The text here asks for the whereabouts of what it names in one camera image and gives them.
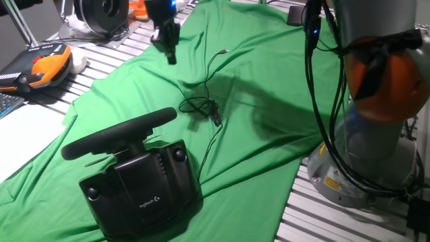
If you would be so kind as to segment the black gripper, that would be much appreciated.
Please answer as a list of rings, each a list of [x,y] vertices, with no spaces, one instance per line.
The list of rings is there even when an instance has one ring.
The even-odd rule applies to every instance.
[[[152,20],[154,32],[150,38],[157,50],[166,50],[170,65],[176,65],[175,48],[179,43],[180,24],[175,22],[176,0],[144,0],[148,18]]]

